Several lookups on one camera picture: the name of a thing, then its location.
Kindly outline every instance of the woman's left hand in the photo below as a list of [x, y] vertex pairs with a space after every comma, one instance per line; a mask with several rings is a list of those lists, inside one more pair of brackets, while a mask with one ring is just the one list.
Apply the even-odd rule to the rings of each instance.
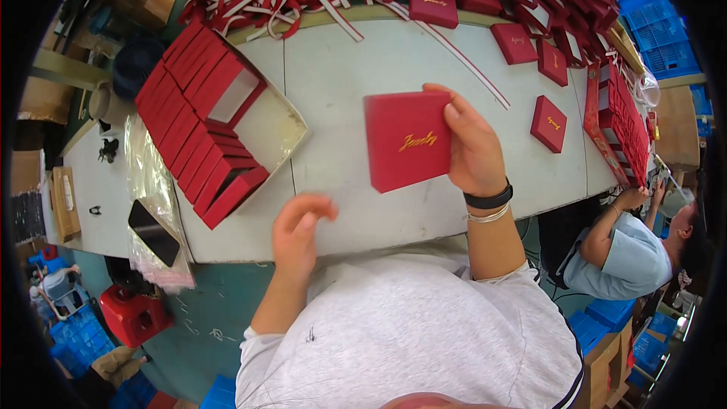
[[307, 281], [315, 266], [315, 225], [322, 217], [338, 217], [338, 207], [327, 196], [297, 195], [283, 206], [273, 222], [276, 273], [292, 282]]

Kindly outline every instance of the stack of red boxes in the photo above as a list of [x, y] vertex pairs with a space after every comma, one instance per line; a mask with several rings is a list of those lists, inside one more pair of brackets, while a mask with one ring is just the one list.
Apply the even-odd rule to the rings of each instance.
[[266, 88], [257, 70], [219, 35], [194, 22], [136, 97], [165, 166], [210, 229], [269, 175], [233, 130]]
[[631, 92], [613, 64], [601, 69], [598, 125], [630, 185], [645, 186], [649, 136]]

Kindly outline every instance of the light blue shirt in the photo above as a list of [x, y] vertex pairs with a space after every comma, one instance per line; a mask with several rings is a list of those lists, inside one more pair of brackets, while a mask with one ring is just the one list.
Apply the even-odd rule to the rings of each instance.
[[[584, 229], [578, 240], [583, 241], [589, 231]], [[568, 287], [604, 300], [631, 300], [654, 292], [672, 278], [671, 261], [661, 240], [633, 215], [619, 216], [611, 239], [603, 269], [575, 253], [563, 271]]]

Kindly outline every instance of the black wristband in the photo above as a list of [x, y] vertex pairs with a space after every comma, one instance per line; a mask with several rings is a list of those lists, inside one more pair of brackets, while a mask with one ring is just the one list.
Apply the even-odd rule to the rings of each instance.
[[510, 181], [507, 180], [507, 186], [505, 189], [503, 189], [499, 194], [490, 197], [477, 197], [468, 195], [467, 193], [463, 194], [465, 195], [465, 202], [470, 207], [489, 210], [491, 208], [502, 207], [507, 203], [507, 201], [513, 199], [513, 186], [510, 185]]

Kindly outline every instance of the silver bracelet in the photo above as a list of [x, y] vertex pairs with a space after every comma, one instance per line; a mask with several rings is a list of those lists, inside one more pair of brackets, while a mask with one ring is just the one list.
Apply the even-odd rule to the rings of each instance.
[[467, 215], [465, 215], [465, 220], [469, 220], [471, 222], [476, 222], [476, 223], [491, 223], [491, 222], [494, 222], [495, 220], [499, 220], [500, 218], [502, 218], [502, 216], [507, 213], [507, 210], [509, 208], [510, 208], [510, 201], [507, 201], [499, 211], [497, 211], [496, 213], [494, 213], [492, 215], [474, 216], [473, 214], [470, 214], [468, 212]]

